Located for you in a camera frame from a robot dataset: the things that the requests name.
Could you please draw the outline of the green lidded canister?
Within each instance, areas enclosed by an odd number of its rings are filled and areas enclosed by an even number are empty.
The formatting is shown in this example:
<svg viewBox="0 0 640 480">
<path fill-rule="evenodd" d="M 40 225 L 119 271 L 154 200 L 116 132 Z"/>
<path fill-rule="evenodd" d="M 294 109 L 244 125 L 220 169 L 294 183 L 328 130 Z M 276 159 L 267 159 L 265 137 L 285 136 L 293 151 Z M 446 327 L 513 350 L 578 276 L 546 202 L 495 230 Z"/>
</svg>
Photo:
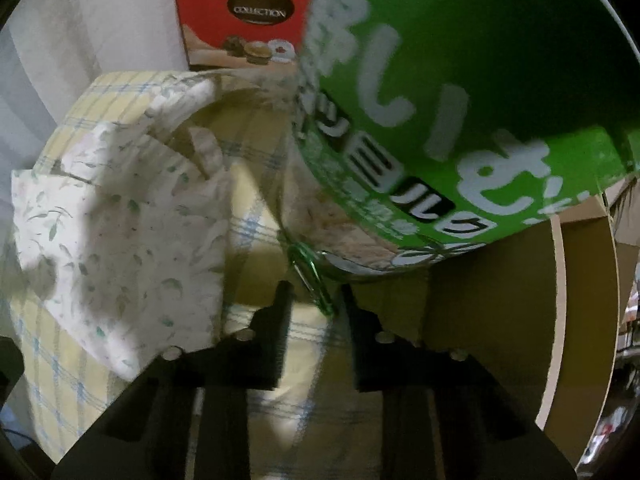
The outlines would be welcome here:
<svg viewBox="0 0 640 480">
<path fill-rule="evenodd" d="M 470 252 L 639 168 L 639 0 L 311 0 L 279 214 L 310 273 Z"/>
</svg>

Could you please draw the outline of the yellow plaid tablecloth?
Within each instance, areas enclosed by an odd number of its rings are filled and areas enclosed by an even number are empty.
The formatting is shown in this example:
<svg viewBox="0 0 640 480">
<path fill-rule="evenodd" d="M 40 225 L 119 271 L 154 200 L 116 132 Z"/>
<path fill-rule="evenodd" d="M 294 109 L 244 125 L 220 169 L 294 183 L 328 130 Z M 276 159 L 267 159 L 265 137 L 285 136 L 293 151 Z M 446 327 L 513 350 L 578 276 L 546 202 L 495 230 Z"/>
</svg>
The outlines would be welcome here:
<svg viewBox="0 0 640 480">
<path fill-rule="evenodd" d="M 281 78 L 96 78 L 12 176 L 1 284 L 25 358 L 14 408 L 59 460 L 160 350 L 211 346 L 283 273 L 270 207 Z"/>
</svg>

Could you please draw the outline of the open cardboard box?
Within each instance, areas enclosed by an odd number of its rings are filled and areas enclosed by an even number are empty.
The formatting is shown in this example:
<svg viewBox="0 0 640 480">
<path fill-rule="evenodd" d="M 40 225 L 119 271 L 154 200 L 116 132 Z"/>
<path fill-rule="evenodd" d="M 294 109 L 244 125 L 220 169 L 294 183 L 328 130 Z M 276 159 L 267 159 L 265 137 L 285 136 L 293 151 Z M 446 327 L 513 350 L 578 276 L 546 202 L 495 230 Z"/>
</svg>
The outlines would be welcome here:
<svg viewBox="0 0 640 480">
<path fill-rule="evenodd" d="M 639 180 L 428 271 L 423 337 L 498 379 L 571 465 L 603 411 L 639 255 Z"/>
</svg>

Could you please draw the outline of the white floral cloth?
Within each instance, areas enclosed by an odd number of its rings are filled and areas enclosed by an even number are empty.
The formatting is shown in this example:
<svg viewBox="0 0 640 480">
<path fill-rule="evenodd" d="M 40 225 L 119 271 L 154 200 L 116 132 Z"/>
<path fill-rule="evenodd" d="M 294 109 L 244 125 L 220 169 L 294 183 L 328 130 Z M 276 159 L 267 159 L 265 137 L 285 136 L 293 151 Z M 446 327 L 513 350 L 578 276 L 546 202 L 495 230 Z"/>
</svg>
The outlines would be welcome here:
<svg viewBox="0 0 640 480">
<path fill-rule="evenodd" d="M 43 307 L 133 380 L 160 352 L 219 333 L 231 179 L 192 116 L 216 81 L 172 78 L 130 122 L 100 122 L 43 174 L 12 174 L 14 247 Z"/>
</svg>

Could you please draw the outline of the red collection gift box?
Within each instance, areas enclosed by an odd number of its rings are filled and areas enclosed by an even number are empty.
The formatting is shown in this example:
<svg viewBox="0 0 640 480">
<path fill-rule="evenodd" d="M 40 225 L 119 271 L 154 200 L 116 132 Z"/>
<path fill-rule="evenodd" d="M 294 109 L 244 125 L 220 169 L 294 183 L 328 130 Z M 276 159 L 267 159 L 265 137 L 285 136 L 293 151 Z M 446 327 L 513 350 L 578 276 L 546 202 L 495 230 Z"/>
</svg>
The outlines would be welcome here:
<svg viewBox="0 0 640 480">
<path fill-rule="evenodd" d="M 310 0 L 175 2 L 192 70 L 294 70 Z"/>
</svg>

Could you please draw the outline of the white curtain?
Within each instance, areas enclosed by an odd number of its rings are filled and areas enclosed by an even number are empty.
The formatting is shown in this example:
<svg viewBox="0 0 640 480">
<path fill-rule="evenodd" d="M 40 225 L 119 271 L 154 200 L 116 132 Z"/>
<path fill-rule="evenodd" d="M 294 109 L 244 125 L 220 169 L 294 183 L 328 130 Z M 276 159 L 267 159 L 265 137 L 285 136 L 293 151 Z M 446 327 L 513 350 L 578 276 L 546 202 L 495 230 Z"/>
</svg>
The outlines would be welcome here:
<svg viewBox="0 0 640 480">
<path fill-rule="evenodd" d="M 184 68 L 175 0 L 21 0 L 1 29 L 2 177 L 36 160 L 97 76 Z"/>
</svg>

